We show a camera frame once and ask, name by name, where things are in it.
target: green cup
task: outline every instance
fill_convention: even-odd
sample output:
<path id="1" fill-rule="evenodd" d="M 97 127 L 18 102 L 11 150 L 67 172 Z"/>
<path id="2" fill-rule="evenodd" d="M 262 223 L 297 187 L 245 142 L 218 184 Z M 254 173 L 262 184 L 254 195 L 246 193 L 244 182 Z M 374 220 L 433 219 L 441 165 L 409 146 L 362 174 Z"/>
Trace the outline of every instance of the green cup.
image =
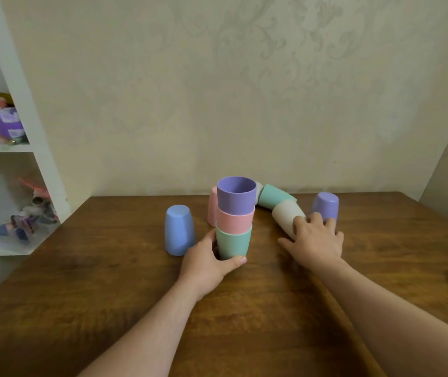
<path id="1" fill-rule="evenodd" d="M 291 196 L 287 192 L 284 192 L 283 190 L 278 189 L 273 185 L 266 184 L 261 192 L 261 195 L 259 196 L 259 205 L 264 208 L 273 210 L 275 209 L 275 206 L 277 206 L 280 202 L 285 201 L 289 198 L 297 201 L 294 196 Z"/>
<path id="2" fill-rule="evenodd" d="M 219 228 L 215 228 L 217 235 L 217 246 L 222 260 L 235 255 L 246 255 L 249 249 L 250 237 L 252 236 L 252 225 L 250 230 L 244 234 L 227 234 Z"/>

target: beige cup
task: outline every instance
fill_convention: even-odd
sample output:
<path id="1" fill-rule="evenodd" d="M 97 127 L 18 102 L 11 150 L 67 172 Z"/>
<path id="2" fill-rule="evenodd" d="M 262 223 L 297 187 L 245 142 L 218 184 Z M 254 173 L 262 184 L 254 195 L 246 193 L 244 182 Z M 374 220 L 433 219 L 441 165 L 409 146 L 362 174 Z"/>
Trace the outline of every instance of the beige cup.
<path id="1" fill-rule="evenodd" d="M 306 218 L 306 214 L 301 210 L 295 199 L 285 199 L 273 209 L 273 218 L 280 225 L 285 233 L 293 240 L 296 239 L 294 234 L 293 222 L 298 215 Z"/>

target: cup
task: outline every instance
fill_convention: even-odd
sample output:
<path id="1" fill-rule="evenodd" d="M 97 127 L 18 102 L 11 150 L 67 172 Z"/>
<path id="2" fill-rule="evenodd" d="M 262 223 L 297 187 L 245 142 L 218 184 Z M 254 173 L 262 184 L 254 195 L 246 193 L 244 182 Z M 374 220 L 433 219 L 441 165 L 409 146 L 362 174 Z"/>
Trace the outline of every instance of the cup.
<path id="1" fill-rule="evenodd" d="M 259 203 L 259 197 L 262 193 L 262 190 L 264 189 L 264 185 L 258 181 L 256 181 L 256 185 L 257 185 L 257 191 L 256 191 L 256 205 L 257 205 Z"/>
<path id="2" fill-rule="evenodd" d="M 225 177 L 217 183 L 217 205 L 228 214 L 246 215 L 255 209 L 257 184 L 247 177 Z"/>
<path id="3" fill-rule="evenodd" d="M 294 201 L 297 201 L 294 196 L 291 196 L 287 192 L 284 192 L 273 185 L 266 184 L 259 197 L 259 205 L 273 210 L 275 209 L 275 206 L 286 199 L 293 199 Z"/>
<path id="4" fill-rule="evenodd" d="M 215 227 L 217 222 L 217 187 L 214 186 L 210 191 L 208 197 L 208 212 L 206 214 L 206 221 L 209 225 Z"/>
<path id="5" fill-rule="evenodd" d="M 219 230 L 227 234 L 244 234 L 252 226 L 255 209 L 246 215 L 231 215 L 217 207 L 217 226 Z"/>
<path id="6" fill-rule="evenodd" d="M 275 209 L 273 209 L 272 216 L 274 220 L 280 225 L 285 233 L 288 234 L 290 238 L 296 240 L 296 235 L 294 234 L 293 222 L 296 216 L 306 218 L 306 214 L 301 210 L 299 205 L 297 205 L 294 199 L 285 199 L 280 202 Z"/>
<path id="7" fill-rule="evenodd" d="M 246 255 L 249 249 L 250 237 L 252 235 L 252 225 L 249 230 L 243 234 L 227 234 L 215 228 L 217 235 L 217 247 L 221 260 L 232 258 L 236 255 Z"/>
<path id="8" fill-rule="evenodd" d="M 171 255 L 182 256 L 194 246 L 194 223 L 185 205 L 173 205 L 166 211 L 165 248 Z"/>
<path id="9" fill-rule="evenodd" d="M 320 192 L 313 201 L 312 209 L 309 212 L 319 212 L 323 221 L 327 221 L 329 218 L 338 220 L 339 210 L 339 198 L 329 192 Z"/>

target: purple cup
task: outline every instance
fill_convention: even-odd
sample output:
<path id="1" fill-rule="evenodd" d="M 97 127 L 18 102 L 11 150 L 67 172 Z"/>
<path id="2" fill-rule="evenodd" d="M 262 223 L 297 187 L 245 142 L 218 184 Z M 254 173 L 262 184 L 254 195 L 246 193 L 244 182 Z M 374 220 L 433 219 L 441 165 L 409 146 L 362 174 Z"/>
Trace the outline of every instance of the purple cup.
<path id="1" fill-rule="evenodd" d="M 247 215 L 255 209 L 257 184 L 250 178 L 231 176 L 217 183 L 217 205 L 224 213 Z"/>
<path id="2" fill-rule="evenodd" d="M 328 192 L 321 192 L 315 197 L 315 201 L 313 201 L 312 209 L 309 213 L 319 212 L 324 222 L 329 218 L 334 218 L 337 221 L 338 210 L 338 196 Z"/>

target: right hand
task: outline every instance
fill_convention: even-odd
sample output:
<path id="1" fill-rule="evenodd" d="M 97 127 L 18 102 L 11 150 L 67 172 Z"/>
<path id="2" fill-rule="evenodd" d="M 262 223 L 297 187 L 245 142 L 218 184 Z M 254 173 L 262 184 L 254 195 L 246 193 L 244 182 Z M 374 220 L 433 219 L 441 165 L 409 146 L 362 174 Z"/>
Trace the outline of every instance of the right hand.
<path id="1" fill-rule="evenodd" d="M 329 218 L 324 225 L 321 214 L 313 213 L 307 222 L 298 215 L 294 218 L 296 241 L 278 238 L 278 243 L 304 268 L 315 271 L 337 263 L 343 252 L 344 234 L 335 233 L 336 221 Z"/>

